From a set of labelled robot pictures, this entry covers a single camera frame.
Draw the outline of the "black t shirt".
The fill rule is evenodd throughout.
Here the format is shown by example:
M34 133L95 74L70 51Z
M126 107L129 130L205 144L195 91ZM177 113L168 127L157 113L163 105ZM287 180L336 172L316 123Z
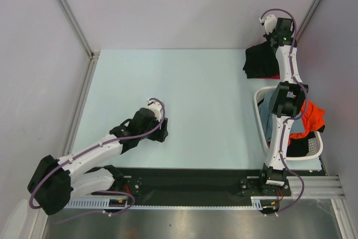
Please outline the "black t shirt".
M278 61L268 42L246 49L245 57L243 70L248 79L280 75Z

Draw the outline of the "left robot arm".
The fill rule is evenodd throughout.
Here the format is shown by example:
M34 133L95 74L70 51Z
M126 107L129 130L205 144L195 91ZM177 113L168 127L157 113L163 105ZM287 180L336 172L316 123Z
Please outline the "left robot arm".
M113 127L92 146L59 158L43 157L27 186L29 207L53 215L73 199L89 194L126 196L132 207L135 199L128 192L121 171L113 165L98 169L95 166L123 155L142 140L164 142L168 136L167 124L165 106L151 99L147 107L140 108L132 118Z

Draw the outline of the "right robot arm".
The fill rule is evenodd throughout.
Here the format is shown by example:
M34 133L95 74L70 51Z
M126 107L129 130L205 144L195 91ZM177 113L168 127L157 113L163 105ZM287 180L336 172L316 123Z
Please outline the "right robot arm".
M280 82L269 103L272 114L272 135L269 152L258 180L258 189L265 195L288 187L286 164L290 131L294 121L302 118L302 106L308 86L300 78L296 62L297 43L295 21L268 15L260 19L265 28L264 37L272 48L280 71Z

